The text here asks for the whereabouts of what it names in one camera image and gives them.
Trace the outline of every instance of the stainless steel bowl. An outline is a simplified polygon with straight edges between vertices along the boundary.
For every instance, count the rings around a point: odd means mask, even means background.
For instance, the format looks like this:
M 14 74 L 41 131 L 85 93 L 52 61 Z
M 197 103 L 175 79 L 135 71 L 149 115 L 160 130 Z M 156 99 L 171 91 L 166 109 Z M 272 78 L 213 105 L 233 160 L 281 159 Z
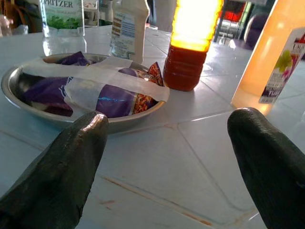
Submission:
M 47 62 L 55 62 L 63 57 L 66 57 L 70 54 L 57 54 L 52 55 L 49 57 L 46 57 L 44 60 Z M 86 58 L 92 61 L 103 61 L 105 58 L 107 58 L 106 55 L 97 55 L 97 54 L 84 54 Z M 143 65 L 140 65 L 138 63 L 132 62 L 131 68 L 141 70 L 141 71 L 147 71 L 148 69 L 144 67 Z M 1 82 L 1 88 L 3 93 L 5 94 L 5 97 L 16 107 L 20 109 L 24 109 L 28 112 L 30 112 L 33 115 L 36 115 L 44 120 L 47 120 L 59 127 L 66 127 L 70 123 L 73 123 L 75 120 L 66 117 L 61 116 L 57 114 L 51 114 L 45 111 L 38 110 L 26 103 L 24 103 L 21 100 L 21 95 L 27 91 L 33 84 L 35 84 L 37 81 L 39 81 L 41 77 L 26 77 L 22 74 L 22 69 L 20 66 L 16 66 L 11 68 L 8 72 L 6 72 L 2 78 Z M 124 129 L 127 129 L 145 117 L 147 117 L 149 114 L 153 113 L 154 111 L 158 110 L 160 107 L 162 107 L 165 104 L 165 102 L 161 101 L 158 102 L 155 106 L 148 109 L 147 111 L 141 112 L 139 114 L 133 114 L 130 116 L 124 116 L 124 117 L 118 117 L 118 118 L 110 118 L 109 119 L 109 133 L 116 133 L 119 131 L 122 131 Z

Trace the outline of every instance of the purple package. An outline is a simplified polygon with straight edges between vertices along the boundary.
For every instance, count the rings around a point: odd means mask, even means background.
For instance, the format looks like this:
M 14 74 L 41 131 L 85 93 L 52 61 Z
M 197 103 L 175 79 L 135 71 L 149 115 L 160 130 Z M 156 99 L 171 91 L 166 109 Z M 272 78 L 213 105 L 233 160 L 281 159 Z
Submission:
M 80 58 L 83 58 L 83 54 L 78 52 L 59 62 L 65 65 L 75 63 L 81 64 L 79 62 Z M 150 67 L 148 73 L 130 68 L 121 69 L 119 72 L 134 77 L 147 78 L 149 81 L 163 86 L 161 71 L 157 63 Z M 30 104 L 44 104 L 47 108 L 43 110 L 49 113 L 71 116 L 72 109 L 65 103 L 65 97 L 67 96 L 65 87 L 72 80 L 73 77 L 45 78 L 24 93 L 25 101 Z M 101 92 L 97 98 L 95 109 L 96 111 L 105 114 L 108 118 L 137 114 L 157 104 L 157 102 L 149 96 L 130 92 L 116 86 L 105 85 L 100 90 Z
M 72 54 L 70 56 L 67 56 L 65 58 L 60 59 L 56 63 L 63 64 L 63 65 L 78 65 L 78 66 L 86 66 L 93 64 L 95 62 L 91 62 L 87 60 L 82 52 L 77 52 L 75 54 Z

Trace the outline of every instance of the orange bottle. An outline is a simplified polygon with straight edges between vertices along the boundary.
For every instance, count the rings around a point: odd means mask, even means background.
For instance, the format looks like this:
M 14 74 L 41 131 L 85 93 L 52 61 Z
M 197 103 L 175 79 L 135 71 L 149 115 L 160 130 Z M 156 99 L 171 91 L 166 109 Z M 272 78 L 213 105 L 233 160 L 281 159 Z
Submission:
M 305 1 L 277 0 L 236 89 L 236 108 L 267 115 L 305 53 Z
M 164 66 L 170 88 L 191 91 L 198 83 L 224 0 L 177 0 Z

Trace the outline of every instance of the bottle label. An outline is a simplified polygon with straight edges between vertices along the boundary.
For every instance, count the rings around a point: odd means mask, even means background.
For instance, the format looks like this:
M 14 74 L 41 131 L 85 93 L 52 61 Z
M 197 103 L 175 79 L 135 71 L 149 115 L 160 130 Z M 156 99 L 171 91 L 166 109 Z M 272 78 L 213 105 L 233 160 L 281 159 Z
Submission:
M 115 12 L 112 24 L 111 53 L 114 56 L 130 59 L 135 54 L 135 24 L 134 16 Z
M 78 34 L 83 28 L 82 0 L 41 0 L 44 25 L 51 31 Z
M 259 103 L 275 103 L 304 54 L 305 28 L 293 30 L 276 62 L 274 70 L 272 71 Z

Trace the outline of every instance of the table surface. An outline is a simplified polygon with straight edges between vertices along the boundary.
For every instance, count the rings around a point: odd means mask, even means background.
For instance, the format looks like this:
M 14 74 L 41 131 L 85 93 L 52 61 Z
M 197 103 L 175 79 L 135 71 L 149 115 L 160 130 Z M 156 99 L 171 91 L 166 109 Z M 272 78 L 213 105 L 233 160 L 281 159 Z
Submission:
M 86 30 L 88 53 L 108 54 L 111 28 Z M 170 34 L 147 29 L 144 62 L 163 68 Z M 42 34 L 0 39 L 0 77 L 43 55 Z M 110 135 L 78 229 L 265 229 L 243 183 L 226 121 L 251 52 L 212 44 L 192 92 L 128 131 Z M 268 120 L 305 152 L 305 63 Z M 0 92 L 0 196 L 60 129 L 11 105 Z

